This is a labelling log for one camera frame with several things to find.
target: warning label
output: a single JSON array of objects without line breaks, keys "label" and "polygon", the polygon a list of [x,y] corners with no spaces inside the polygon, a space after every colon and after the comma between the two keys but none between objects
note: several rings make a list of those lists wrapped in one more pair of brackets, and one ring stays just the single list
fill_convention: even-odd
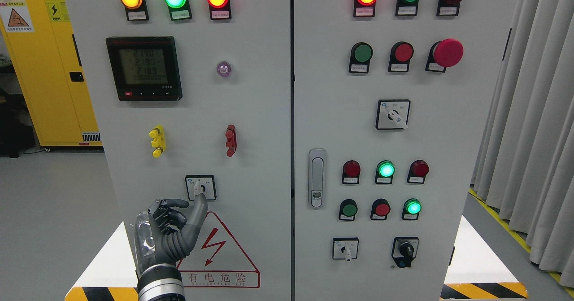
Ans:
[{"label": "warning label", "polygon": [[52,22],[69,22],[70,15],[65,0],[46,0],[48,15]]},{"label": "warning label", "polygon": [[32,19],[24,0],[0,0],[0,17],[6,32],[33,32]]},{"label": "warning label", "polygon": [[260,273],[223,221],[207,213],[197,244],[178,264],[186,288],[259,288]]}]

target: digital power meter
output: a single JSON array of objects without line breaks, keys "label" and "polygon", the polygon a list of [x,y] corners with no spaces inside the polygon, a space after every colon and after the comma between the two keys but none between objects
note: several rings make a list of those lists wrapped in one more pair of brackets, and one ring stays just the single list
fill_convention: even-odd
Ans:
[{"label": "digital power meter", "polygon": [[181,99],[174,37],[108,37],[106,45],[120,101]]}]

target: lightning bolt symbol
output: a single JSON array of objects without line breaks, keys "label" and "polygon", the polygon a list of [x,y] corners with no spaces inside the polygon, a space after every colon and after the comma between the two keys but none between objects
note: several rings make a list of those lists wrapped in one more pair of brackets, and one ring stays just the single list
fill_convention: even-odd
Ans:
[{"label": "lightning bolt symbol", "polygon": [[201,247],[201,249],[204,248],[209,248],[209,247],[213,247],[213,246],[217,246],[219,245],[219,247],[217,247],[217,249],[215,250],[215,253],[213,253],[213,255],[208,258],[207,260],[205,260],[205,266],[208,266],[209,264],[211,264],[213,261],[213,257],[215,257],[215,254],[217,254],[219,252],[219,250],[223,247],[223,245],[227,242],[227,240],[224,240],[222,242],[217,242],[217,243],[213,243],[213,244],[209,244],[209,241],[211,240],[211,238],[213,238],[213,236],[215,236],[215,234],[217,234],[217,231],[219,229],[217,228],[213,228],[211,230],[211,233],[209,234],[209,236],[207,237],[207,239],[205,240],[205,243],[203,243],[203,246]]}]

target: robotic hand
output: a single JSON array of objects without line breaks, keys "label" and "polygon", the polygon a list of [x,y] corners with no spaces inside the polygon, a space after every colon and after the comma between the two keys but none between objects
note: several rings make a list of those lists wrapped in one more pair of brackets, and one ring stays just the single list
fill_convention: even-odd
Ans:
[{"label": "robotic hand", "polygon": [[185,301],[181,274],[175,265],[193,250],[207,214],[205,195],[195,192],[187,217],[172,209],[189,207],[189,202],[181,199],[156,200],[138,215],[135,255],[139,301]]}]

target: yellow terminal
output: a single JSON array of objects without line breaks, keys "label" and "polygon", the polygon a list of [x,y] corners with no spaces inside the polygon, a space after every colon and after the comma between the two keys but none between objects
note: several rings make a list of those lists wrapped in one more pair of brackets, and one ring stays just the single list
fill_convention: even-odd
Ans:
[{"label": "yellow terminal", "polygon": [[165,151],[164,127],[162,127],[162,125],[157,125],[149,132],[149,137],[153,138],[152,148],[155,148],[152,156],[158,158]]}]

